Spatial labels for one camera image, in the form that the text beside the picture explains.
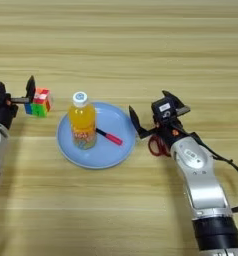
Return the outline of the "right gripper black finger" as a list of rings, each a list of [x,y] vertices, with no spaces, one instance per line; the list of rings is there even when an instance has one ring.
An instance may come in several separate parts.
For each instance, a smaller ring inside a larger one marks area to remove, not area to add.
[[[140,138],[145,138],[148,136],[148,132],[146,129],[144,129],[139,122],[139,118],[135,112],[135,110],[132,107],[129,107],[129,114],[130,114],[130,119],[132,121],[132,124],[138,133]]]
[[[164,95],[164,98],[170,101],[176,110],[180,110],[185,107],[184,103],[169,91],[163,90],[162,93]]]

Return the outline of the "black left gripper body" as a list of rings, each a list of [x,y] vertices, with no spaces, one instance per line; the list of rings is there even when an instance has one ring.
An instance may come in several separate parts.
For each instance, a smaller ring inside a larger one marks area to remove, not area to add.
[[[28,98],[7,98],[3,103],[0,103],[0,124],[5,128],[11,127],[13,119],[18,112],[19,104],[26,104],[29,102]]]

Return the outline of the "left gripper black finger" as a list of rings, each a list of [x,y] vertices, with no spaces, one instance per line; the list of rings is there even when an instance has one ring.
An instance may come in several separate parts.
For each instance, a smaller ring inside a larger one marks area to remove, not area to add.
[[[35,79],[33,76],[31,76],[27,82],[26,91],[27,91],[26,98],[30,102],[32,102],[36,92]]]

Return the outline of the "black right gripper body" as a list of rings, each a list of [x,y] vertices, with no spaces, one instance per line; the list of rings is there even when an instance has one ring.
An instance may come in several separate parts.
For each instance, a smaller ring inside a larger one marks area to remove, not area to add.
[[[153,121],[155,127],[150,130],[146,130],[141,127],[138,130],[138,135],[141,139],[151,135],[157,135],[163,140],[167,148],[170,149],[175,142],[188,135],[184,130],[179,117],[189,111],[190,108],[188,106],[184,106],[179,109],[170,108],[163,112],[154,112]]]

